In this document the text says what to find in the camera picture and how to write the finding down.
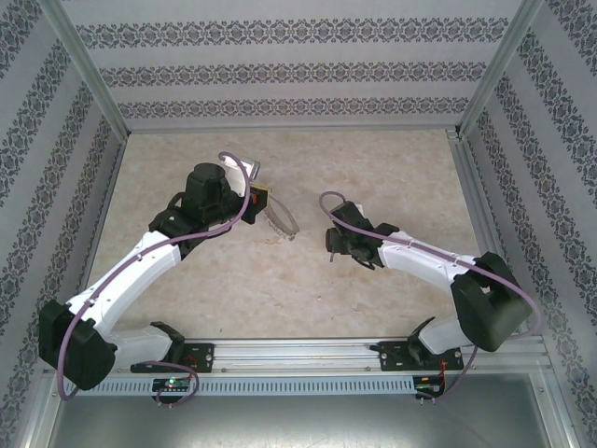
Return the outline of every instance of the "beige stone surface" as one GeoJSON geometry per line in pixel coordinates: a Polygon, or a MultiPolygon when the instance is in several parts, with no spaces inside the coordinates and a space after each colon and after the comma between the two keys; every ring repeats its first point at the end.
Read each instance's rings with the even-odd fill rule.
{"type": "Polygon", "coordinates": [[[292,211],[300,233],[287,241],[264,216],[240,223],[163,275],[117,329],[162,320],[189,338],[401,336],[452,312],[450,297],[409,274],[372,272],[347,257],[330,263],[330,223],[317,203],[334,189],[361,202],[374,225],[478,254],[443,131],[134,134],[91,281],[128,253],[195,164],[217,162],[224,149],[261,161],[258,182],[292,211]]]}

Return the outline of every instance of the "damask pattern wall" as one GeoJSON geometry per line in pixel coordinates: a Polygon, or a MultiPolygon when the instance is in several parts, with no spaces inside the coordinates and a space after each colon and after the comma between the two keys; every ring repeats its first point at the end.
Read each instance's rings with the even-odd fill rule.
{"type": "Polygon", "coordinates": [[[468,136],[582,446],[597,446],[596,4],[545,2],[468,136]]]}
{"type": "Polygon", "coordinates": [[[133,131],[455,125],[521,0],[66,0],[133,131]]]}
{"type": "Polygon", "coordinates": [[[0,0],[0,447],[42,364],[37,312],[84,286],[123,142],[35,0],[0,0]]]}

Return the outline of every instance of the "purple cable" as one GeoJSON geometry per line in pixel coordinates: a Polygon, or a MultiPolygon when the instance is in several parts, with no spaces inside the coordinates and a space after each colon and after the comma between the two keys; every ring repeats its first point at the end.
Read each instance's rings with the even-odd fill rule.
{"type": "MultiPolygon", "coordinates": [[[[181,371],[188,372],[193,378],[195,378],[195,386],[193,387],[193,390],[191,390],[191,392],[189,394],[182,397],[176,403],[169,403],[168,404],[169,408],[175,408],[176,406],[185,404],[187,401],[192,399],[195,396],[195,394],[197,393],[197,391],[199,390],[199,375],[188,366],[183,366],[180,364],[173,364],[172,362],[164,362],[164,361],[145,361],[145,362],[142,362],[141,364],[150,364],[152,366],[162,366],[162,367],[170,367],[172,369],[180,369],[181,371]]],[[[158,390],[158,395],[156,395],[156,402],[158,403],[158,406],[165,404],[165,403],[162,403],[160,400],[161,392],[162,392],[162,389],[158,390]]]]}
{"type": "MultiPolygon", "coordinates": [[[[491,278],[492,280],[500,283],[501,285],[511,289],[512,291],[516,292],[519,296],[521,296],[531,307],[531,309],[533,310],[533,315],[535,317],[535,322],[533,324],[533,327],[531,329],[528,329],[527,331],[521,333],[521,334],[516,334],[514,336],[510,336],[509,340],[518,340],[518,339],[522,339],[526,336],[532,336],[534,334],[537,334],[538,331],[540,330],[541,326],[543,325],[543,316],[541,315],[541,310],[539,310],[539,306],[536,304],[536,302],[531,298],[531,296],[529,296],[526,292],[524,292],[522,289],[520,289],[519,287],[517,287],[516,285],[514,285],[512,282],[507,281],[505,278],[500,277],[499,275],[495,275],[494,273],[490,273],[489,271],[486,271],[478,266],[475,266],[473,264],[467,263],[465,261],[461,261],[455,257],[446,255],[442,252],[439,252],[435,249],[432,249],[431,247],[427,247],[425,245],[420,245],[416,242],[411,242],[409,240],[405,240],[402,238],[396,238],[393,236],[384,236],[384,235],[380,235],[378,233],[375,233],[373,231],[364,231],[362,229],[359,229],[358,227],[355,226],[351,226],[350,224],[342,221],[341,219],[338,219],[337,217],[335,217],[334,215],[331,214],[331,212],[329,210],[326,209],[326,207],[324,206],[324,198],[326,196],[338,196],[339,198],[342,199],[342,201],[345,203],[346,202],[346,198],[341,194],[338,193],[337,191],[325,191],[323,193],[321,193],[321,195],[319,196],[319,206],[321,207],[321,209],[324,211],[324,213],[327,215],[327,217],[329,217],[332,221],[334,221],[335,223],[339,224],[340,226],[342,226],[345,229],[348,229],[349,231],[354,231],[356,233],[360,233],[362,235],[365,236],[370,236],[372,238],[377,238],[379,240],[384,240],[384,241],[391,241],[392,243],[396,243],[398,245],[403,245],[403,246],[411,246],[411,247],[416,247],[417,249],[422,250],[423,252],[427,252],[428,254],[434,255],[436,257],[439,257],[441,259],[445,259],[446,261],[449,261],[451,263],[456,263],[459,264],[460,266],[467,268],[471,271],[474,271],[475,273],[479,273],[481,275],[484,275],[488,278],[491,278]]],[[[470,359],[468,360],[468,362],[466,363],[465,367],[463,368],[463,371],[461,371],[460,375],[458,375],[458,378],[456,378],[456,381],[454,382],[454,384],[450,387],[450,389],[448,389],[441,397],[445,398],[446,396],[448,396],[453,389],[462,381],[462,379],[465,377],[466,373],[468,372],[468,370],[470,369],[470,366],[473,363],[473,360],[475,359],[475,356],[477,355],[477,350],[478,348],[475,347],[473,349],[473,352],[471,353],[470,359]]]]}
{"type": "MultiPolygon", "coordinates": [[[[238,167],[241,169],[241,172],[243,173],[244,184],[245,184],[244,200],[243,200],[243,206],[241,207],[241,210],[239,211],[238,215],[236,217],[234,217],[232,219],[232,221],[229,221],[228,223],[224,224],[223,226],[218,227],[217,229],[213,229],[212,231],[200,231],[199,233],[191,233],[189,235],[178,236],[176,238],[171,238],[169,240],[161,241],[157,244],[151,245],[147,249],[144,249],[141,252],[139,252],[138,254],[135,254],[134,256],[127,259],[120,266],[118,266],[93,291],[91,296],[83,304],[83,306],[78,311],[78,313],[75,315],[75,317],[73,317],[73,320],[71,321],[70,325],[66,329],[66,332],[64,333],[64,337],[62,338],[62,344],[60,346],[60,352],[58,355],[57,382],[58,382],[58,395],[60,395],[60,398],[63,399],[64,401],[68,401],[69,399],[74,397],[76,395],[76,392],[78,391],[78,387],[76,387],[71,395],[66,395],[66,391],[64,390],[64,361],[66,360],[66,349],[68,348],[68,343],[71,340],[71,336],[73,335],[73,331],[75,330],[76,324],[78,323],[79,320],[81,320],[81,317],[85,314],[85,312],[88,310],[88,308],[90,308],[95,303],[95,300],[100,296],[102,291],[104,291],[104,289],[106,289],[107,286],[110,283],[112,283],[114,281],[114,279],[117,278],[129,266],[131,266],[137,260],[142,259],[148,253],[153,252],[154,250],[159,249],[160,247],[164,247],[165,245],[174,245],[176,243],[180,243],[181,241],[193,240],[196,238],[207,238],[210,236],[219,235],[220,233],[230,229],[234,224],[239,222],[241,220],[241,218],[243,217],[244,212],[246,211],[247,207],[249,206],[249,200],[251,197],[251,179],[249,178],[249,175],[247,174],[246,169],[244,168],[244,165],[241,162],[241,160],[239,158],[237,158],[234,154],[231,154],[227,151],[222,151],[218,154],[218,157],[220,160],[222,160],[224,157],[230,157],[231,159],[234,160],[234,162],[238,165],[238,167]]],[[[178,364],[173,364],[173,365],[177,369],[182,369],[184,371],[188,371],[187,366],[181,366],[178,364]]],[[[198,384],[197,387],[199,387],[199,377],[197,378],[197,384],[198,384]]]]}

